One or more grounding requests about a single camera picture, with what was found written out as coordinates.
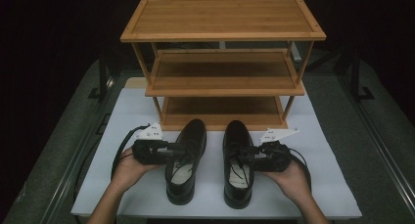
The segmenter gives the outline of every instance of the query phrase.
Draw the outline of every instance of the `person's arm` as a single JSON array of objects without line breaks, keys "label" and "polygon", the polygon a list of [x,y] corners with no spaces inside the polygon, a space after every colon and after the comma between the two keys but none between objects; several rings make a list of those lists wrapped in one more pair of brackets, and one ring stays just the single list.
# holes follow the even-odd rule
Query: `person's arm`
[{"label": "person's arm", "polygon": [[308,188],[304,172],[295,161],[291,161],[284,172],[264,174],[277,183],[284,195],[299,208],[305,223],[329,223]]},{"label": "person's arm", "polygon": [[116,212],[124,193],[136,184],[149,170],[158,165],[143,165],[132,156],[132,150],[127,149],[121,155],[113,179],[107,190],[88,219],[88,224],[114,223]]}]

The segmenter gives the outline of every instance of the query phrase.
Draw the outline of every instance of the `white table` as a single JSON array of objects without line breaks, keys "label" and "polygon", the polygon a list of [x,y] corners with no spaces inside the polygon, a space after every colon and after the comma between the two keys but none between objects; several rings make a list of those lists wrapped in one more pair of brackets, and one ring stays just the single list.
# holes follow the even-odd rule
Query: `white table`
[{"label": "white table", "polygon": [[[152,98],[144,97],[144,89],[124,88],[119,94],[103,139],[91,162],[88,173],[71,213],[90,215],[110,183],[115,153],[125,135],[140,125],[159,121]],[[311,173],[312,194],[329,219],[360,217],[361,212],[326,141],[307,95],[298,97],[288,116],[289,128],[299,133],[281,143],[299,151]],[[251,132],[254,144],[264,132]],[[177,131],[164,131],[164,139],[174,142]],[[201,159],[193,199],[186,205],[174,205],[165,193],[164,166],[147,173],[123,197],[118,215],[148,218],[209,219],[297,219],[300,212],[267,177],[255,173],[253,197],[244,209],[233,209],[223,199],[222,161],[223,131],[207,133],[207,148]],[[130,147],[134,136],[127,144]]]}]

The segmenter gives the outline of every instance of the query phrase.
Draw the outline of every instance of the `bottom shelf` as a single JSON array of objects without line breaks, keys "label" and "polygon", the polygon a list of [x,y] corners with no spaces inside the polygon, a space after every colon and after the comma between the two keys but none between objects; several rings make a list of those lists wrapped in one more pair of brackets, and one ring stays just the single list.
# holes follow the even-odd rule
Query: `bottom shelf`
[{"label": "bottom shelf", "polygon": [[288,128],[282,119],[279,97],[164,98],[161,112],[162,130],[181,130],[194,118],[201,119],[208,131],[225,130],[238,119],[249,130]]}]

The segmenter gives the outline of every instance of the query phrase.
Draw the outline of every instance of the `black shoe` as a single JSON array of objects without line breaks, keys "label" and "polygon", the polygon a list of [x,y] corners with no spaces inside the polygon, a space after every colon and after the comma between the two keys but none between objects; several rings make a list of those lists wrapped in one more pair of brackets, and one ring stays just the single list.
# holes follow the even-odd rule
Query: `black shoe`
[{"label": "black shoe", "polygon": [[176,140],[185,147],[185,155],[170,159],[165,166],[167,197],[170,202],[182,205],[192,200],[195,193],[196,170],[205,152],[207,132],[199,119],[191,120]]},{"label": "black shoe", "polygon": [[241,159],[254,158],[247,150],[253,140],[245,124],[239,120],[230,122],[223,138],[223,160],[225,175],[225,202],[233,208],[244,208],[251,201],[254,170]]}]

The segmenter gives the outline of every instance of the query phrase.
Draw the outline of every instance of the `top shelf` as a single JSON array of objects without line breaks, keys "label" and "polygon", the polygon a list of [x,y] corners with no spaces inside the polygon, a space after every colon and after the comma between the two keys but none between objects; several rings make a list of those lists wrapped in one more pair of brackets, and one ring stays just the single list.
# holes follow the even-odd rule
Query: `top shelf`
[{"label": "top shelf", "polygon": [[121,41],[325,38],[303,0],[141,0]]}]

